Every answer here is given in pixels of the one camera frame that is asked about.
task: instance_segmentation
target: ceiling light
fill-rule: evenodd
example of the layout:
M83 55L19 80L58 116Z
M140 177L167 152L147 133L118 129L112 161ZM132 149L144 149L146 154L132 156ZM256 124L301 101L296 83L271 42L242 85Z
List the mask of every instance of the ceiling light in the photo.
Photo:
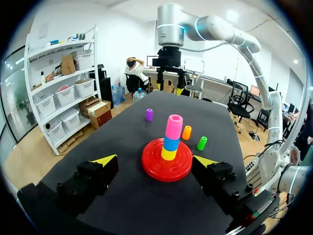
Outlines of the ceiling light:
M228 11L226 12L226 18L227 18L229 21L237 22L237 20L239 19L239 14L238 14L237 11L228 10Z
M18 65L20 62L22 62L24 60L24 57L19 59L17 62L15 62L16 65Z

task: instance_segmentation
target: white storage bin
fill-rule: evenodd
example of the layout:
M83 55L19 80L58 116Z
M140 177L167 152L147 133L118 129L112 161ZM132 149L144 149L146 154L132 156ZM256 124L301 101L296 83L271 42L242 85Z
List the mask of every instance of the white storage bin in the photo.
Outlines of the white storage bin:
M55 92L55 95L58 97L58 100L62 107L70 104L71 102L75 100L74 85L69 88L66 88L63 91Z
M52 114L55 111L53 96L54 94L44 94L42 96L35 96L37 108L43 118Z
M64 127L68 131L72 131L79 127L79 112L76 109L69 109L60 115L60 119L64 123Z
M77 62L76 70L91 68L94 64L93 53L91 50L79 50L72 53L73 59Z
M89 95L92 95L94 92L94 80L93 78L85 78L86 82L80 84L74 84L76 94L81 97L85 98Z
M62 122L59 118L55 118L51 120L49 123L45 125L48 135L50 136L53 144L59 141L62 137L65 136L65 132L62 126Z

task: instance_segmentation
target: green cup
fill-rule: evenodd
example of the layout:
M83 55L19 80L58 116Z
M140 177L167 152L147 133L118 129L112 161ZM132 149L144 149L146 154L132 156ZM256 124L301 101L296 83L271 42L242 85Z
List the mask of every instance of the green cup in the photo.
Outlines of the green cup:
M197 145L197 149L198 149L199 151L204 150L204 147L205 147L205 145L206 145L206 142L207 142L207 137L202 136L201 139L200 139L200 141L199 141L199 143L198 143L198 145Z

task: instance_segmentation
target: purple cup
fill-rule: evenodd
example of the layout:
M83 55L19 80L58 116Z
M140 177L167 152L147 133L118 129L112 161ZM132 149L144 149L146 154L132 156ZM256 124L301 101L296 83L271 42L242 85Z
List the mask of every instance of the purple cup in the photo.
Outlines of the purple cup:
M147 109L146 120L147 121L152 121L152 119L153 119L153 110L152 109Z

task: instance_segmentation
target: yellow ring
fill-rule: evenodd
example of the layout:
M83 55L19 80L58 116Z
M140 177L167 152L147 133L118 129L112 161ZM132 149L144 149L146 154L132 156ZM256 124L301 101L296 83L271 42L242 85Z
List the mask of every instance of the yellow ring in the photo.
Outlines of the yellow ring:
M174 160L176 153L177 153L177 149L175 151L168 151L164 147L162 147L161 157L164 160L171 161L171 160Z

